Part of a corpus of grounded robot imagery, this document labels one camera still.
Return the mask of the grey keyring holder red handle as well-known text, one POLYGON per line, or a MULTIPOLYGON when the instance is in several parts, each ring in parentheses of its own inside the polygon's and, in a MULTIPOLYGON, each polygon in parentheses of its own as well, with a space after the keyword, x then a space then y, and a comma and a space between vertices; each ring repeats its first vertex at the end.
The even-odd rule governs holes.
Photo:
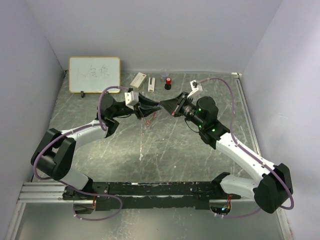
POLYGON ((154 112, 154 113, 151 115, 150 119, 146 120, 145 126, 146 126, 147 129, 152 126, 153 122, 154 122, 155 119, 156 119, 156 115, 157 115, 157 113, 154 112))

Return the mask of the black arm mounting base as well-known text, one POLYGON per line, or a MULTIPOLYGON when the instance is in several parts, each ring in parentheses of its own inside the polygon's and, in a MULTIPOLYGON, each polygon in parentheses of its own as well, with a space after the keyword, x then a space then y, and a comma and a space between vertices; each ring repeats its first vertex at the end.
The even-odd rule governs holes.
POLYGON ((215 181, 185 182, 93 182, 90 196, 79 193, 71 187, 65 188, 63 200, 95 203, 97 211, 115 210, 120 202, 106 195, 116 196, 122 201, 123 209, 194 208, 209 210, 211 201, 228 199, 215 181))

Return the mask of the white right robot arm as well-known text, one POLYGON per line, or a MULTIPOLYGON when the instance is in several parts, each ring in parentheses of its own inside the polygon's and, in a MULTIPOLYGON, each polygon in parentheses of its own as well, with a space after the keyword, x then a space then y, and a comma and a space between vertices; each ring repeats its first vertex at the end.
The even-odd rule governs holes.
POLYGON ((242 167, 252 179, 227 175, 212 186, 212 193, 218 199, 236 194, 253 199, 266 213, 272 214, 282 208, 286 200, 293 198, 293 185, 289 168, 276 165, 256 154, 241 143, 231 130, 218 120, 218 107, 214 99, 204 96, 196 104, 188 93, 163 100, 160 106, 173 117, 185 117, 198 127, 201 140, 213 149, 225 154, 242 167))

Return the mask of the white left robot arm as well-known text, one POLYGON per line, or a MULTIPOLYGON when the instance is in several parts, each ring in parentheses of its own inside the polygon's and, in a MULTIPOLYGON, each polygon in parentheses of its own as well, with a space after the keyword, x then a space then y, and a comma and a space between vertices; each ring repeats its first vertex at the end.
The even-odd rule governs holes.
POLYGON ((96 119, 88 124, 69 130, 47 130, 30 160, 33 170, 74 187, 77 196, 89 199, 94 192, 93 180, 72 168, 76 150, 113 135, 119 126, 118 118, 134 115, 140 120, 160 110, 158 102, 138 92, 126 92, 124 96, 124 101, 116 101, 104 94, 98 102, 96 119))

